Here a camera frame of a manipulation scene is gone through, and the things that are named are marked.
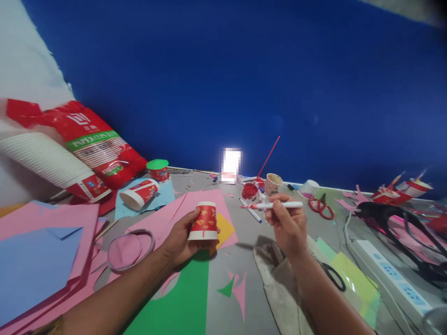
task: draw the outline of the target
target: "green paper cup lid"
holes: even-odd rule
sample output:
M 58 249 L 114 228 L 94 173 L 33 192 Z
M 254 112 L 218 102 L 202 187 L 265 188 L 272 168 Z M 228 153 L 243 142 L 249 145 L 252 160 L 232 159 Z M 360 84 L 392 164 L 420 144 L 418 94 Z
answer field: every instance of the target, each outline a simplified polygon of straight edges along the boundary
M 161 170 L 169 165 L 167 160 L 152 160 L 146 164 L 149 170 Z

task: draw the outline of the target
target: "white marker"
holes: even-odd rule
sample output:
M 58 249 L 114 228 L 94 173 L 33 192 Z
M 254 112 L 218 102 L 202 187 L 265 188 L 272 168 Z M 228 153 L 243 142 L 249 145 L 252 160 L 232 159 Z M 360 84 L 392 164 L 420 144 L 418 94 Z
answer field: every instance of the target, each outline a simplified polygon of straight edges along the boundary
M 250 214 L 253 215 L 253 217 L 254 217 L 259 223 L 262 223 L 262 219 L 259 217 L 259 215 L 257 215 L 253 209 L 248 208 L 248 205 L 247 205 L 247 203 L 246 203 L 244 200 L 242 200 L 241 198 L 239 198 L 239 200 L 240 200 L 241 203 L 243 204 L 242 207 L 245 206 L 245 208 L 248 209 L 248 211 L 250 212 Z
M 244 206 L 242 206 L 241 208 L 247 208 L 247 209 L 273 208 L 273 202 L 269 202 L 266 204 L 260 203 L 260 204 L 251 204 L 251 205 L 246 205 L 244 203 L 242 203 L 242 204 Z M 303 203 L 300 201 L 282 202 L 281 204 L 286 208 L 301 208 L 303 206 Z

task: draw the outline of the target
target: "person's right hand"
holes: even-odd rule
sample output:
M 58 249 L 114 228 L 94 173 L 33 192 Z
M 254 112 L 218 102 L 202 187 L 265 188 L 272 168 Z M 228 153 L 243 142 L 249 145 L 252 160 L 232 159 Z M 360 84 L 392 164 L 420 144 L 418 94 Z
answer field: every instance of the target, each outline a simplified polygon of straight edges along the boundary
M 287 194 L 275 194 L 269 198 L 273 209 L 268 209 L 265 218 L 275 230 L 276 242 L 290 259 L 307 254 L 307 216 L 302 208 L 285 208 L 281 203 L 294 201 Z

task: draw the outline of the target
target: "red plastic bag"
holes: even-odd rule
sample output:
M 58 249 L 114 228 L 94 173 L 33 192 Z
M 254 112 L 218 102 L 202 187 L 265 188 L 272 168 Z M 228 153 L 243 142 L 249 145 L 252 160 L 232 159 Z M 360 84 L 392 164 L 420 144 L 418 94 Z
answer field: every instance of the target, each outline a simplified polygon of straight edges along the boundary
M 26 128 L 56 128 L 67 148 L 112 189 L 146 168 L 147 161 L 91 109 L 79 101 L 42 112 L 38 104 L 8 99 L 7 115 Z

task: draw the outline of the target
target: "red scissors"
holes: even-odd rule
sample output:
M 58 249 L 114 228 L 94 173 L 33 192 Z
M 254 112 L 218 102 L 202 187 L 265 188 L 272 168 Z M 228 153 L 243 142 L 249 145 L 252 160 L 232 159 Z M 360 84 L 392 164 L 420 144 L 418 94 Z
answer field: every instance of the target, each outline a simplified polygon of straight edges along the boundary
M 312 201 L 317 201 L 317 207 L 315 208 L 312 205 Z M 323 194 L 323 196 L 321 197 L 321 199 L 317 199 L 317 198 L 312 198 L 309 199 L 308 201 L 309 207 L 311 208 L 311 210 L 313 210 L 315 213 L 320 213 L 320 215 L 326 219 L 326 220 L 333 220 L 334 219 L 334 211 L 332 210 L 332 208 L 330 208 L 327 204 L 326 204 L 326 193 Z M 326 216 L 323 214 L 323 211 L 325 209 L 328 209 L 329 212 L 331 213 L 331 216 Z

